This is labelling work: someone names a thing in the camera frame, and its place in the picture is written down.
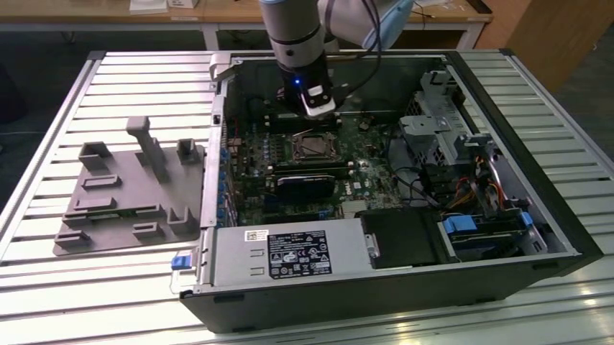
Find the wooden cabinet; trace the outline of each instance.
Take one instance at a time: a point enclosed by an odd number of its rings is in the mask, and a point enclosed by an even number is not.
[[[484,0],[493,10],[477,49],[510,48],[551,92],[614,20],[614,0]]]

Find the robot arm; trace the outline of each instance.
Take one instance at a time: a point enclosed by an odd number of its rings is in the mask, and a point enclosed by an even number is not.
[[[413,0],[261,0],[272,46],[284,79],[289,108],[309,119],[321,119],[344,103],[326,66],[325,36],[342,38],[364,48],[377,47],[377,27],[370,16],[381,14],[381,48],[388,49],[404,30]]]

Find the metal bracket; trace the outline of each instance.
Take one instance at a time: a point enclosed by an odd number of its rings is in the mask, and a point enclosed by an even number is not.
[[[401,125],[405,132],[412,135],[434,135],[436,132],[450,130],[449,123],[433,116],[404,116]]]
[[[211,81],[222,81],[234,75],[233,54],[230,52],[217,52],[211,55],[210,76]]]
[[[203,203],[201,206],[201,228],[217,225],[218,188],[221,176],[221,140],[222,127],[213,126],[210,132],[210,146],[207,147],[207,169],[205,170]]]
[[[223,103],[226,101],[225,96],[215,96],[214,102],[211,104],[211,127],[222,127],[223,123]]]

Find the blue release tab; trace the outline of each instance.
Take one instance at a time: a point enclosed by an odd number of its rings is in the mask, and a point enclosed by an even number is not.
[[[181,257],[174,257],[171,261],[171,269],[177,270],[189,270],[193,268],[193,255],[183,255]]]
[[[528,212],[521,213],[521,219],[526,227],[535,225],[535,219],[530,217]]]
[[[476,231],[478,229],[477,223],[473,221],[472,216],[452,216],[444,221],[446,233],[456,231]]]

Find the floor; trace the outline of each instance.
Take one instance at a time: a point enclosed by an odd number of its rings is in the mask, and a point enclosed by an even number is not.
[[[223,49],[266,49],[265,35],[221,35]],[[30,112],[0,124],[0,208],[37,151],[74,79],[93,50],[203,50],[199,32],[85,32],[69,45],[61,33],[0,33],[0,64],[26,98]],[[588,133],[614,157],[614,26],[556,94]]]

